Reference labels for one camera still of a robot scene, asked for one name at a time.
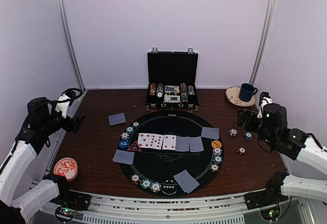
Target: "red triangle marker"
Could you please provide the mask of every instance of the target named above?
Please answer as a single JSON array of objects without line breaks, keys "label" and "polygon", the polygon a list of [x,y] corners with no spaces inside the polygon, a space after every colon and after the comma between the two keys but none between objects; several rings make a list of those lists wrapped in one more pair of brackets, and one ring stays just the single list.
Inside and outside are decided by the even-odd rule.
[{"label": "red triangle marker", "polygon": [[128,151],[142,151],[137,141],[135,141],[128,149]]}]

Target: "wooden table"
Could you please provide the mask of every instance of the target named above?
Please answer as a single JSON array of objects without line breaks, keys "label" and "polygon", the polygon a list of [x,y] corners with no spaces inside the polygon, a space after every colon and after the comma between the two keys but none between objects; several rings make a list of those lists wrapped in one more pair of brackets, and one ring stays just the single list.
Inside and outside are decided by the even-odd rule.
[{"label": "wooden table", "polygon": [[[200,108],[192,113],[206,119],[213,127],[220,128],[224,145],[224,162],[216,178],[203,189],[185,197],[219,196],[265,188],[267,180],[276,171],[285,171],[277,152],[262,151],[256,135],[248,142],[245,130],[237,127],[238,107],[232,105],[222,89],[199,89]],[[147,113],[145,89],[92,90],[88,91],[77,115],[86,114],[77,134],[67,133],[58,151],[55,163],[70,157],[78,163],[78,176],[69,186],[72,190],[121,197],[158,198],[138,189],[121,172],[119,164],[112,161],[120,134],[126,126]],[[108,116],[125,113],[127,124],[109,126]],[[236,128],[239,134],[232,138],[228,132]],[[245,155],[238,155],[238,147],[246,148]]]}]

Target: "deck of cards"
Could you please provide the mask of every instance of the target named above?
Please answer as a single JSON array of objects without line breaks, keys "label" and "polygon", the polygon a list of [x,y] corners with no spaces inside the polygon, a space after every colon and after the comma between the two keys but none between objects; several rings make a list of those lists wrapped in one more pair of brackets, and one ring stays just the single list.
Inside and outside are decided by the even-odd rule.
[{"label": "deck of cards", "polygon": [[175,135],[158,135],[156,133],[139,133],[137,143],[140,148],[156,150],[176,150]]}]

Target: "orange poker chip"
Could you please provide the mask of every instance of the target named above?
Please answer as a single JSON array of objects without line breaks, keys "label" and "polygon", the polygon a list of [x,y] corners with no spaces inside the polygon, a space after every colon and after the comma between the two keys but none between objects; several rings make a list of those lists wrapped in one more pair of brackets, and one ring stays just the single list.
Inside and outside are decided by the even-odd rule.
[{"label": "orange poker chip", "polygon": [[78,174],[77,162],[72,158],[63,158],[56,163],[53,173],[65,176],[71,182]]},{"label": "orange poker chip", "polygon": [[221,148],[221,147],[222,147],[222,144],[221,144],[220,141],[212,141],[212,142],[211,142],[211,146],[212,146],[213,148]]}]

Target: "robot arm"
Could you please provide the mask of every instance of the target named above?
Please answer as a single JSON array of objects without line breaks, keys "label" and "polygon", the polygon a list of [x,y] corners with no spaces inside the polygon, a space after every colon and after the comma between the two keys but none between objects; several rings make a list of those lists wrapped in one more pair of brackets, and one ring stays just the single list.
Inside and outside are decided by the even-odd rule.
[{"label": "robot arm", "polygon": [[29,164],[41,152],[44,145],[50,146],[47,144],[49,136],[61,128],[67,132],[78,132],[85,116],[70,118],[66,114],[68,107],[81,95],[80,89],[70,88],[58,100],[50,101],[41,97],[28,103],[28,115],[11,151],[0,167],[0,208],[7,208],[7,211],[14,213],[17,213],[16,210],[19,208],[24,222],[27,222],[48,201],[65,195],[67,180],[62,176],[56,176],[42,180],[37,187],[12,202],[17,184]]},{"label": "robot arm", "polygon": [[[272,103],[269,94],[260,97],[260,112],[241,109],[238,125],[258,134],[258,142],[265,141],[270,152],[278,151],[293,160],[304,162],[327,174],[327,148],[315,136],[299,129],[287,128],[286,108]],[[265,192],[250,193],[245,197],[248,208],[259,208],[267,203],[274,204],[282,196],[301,196],[327,201],[327,181],[295,177],[277,172],[266,184]]]}]

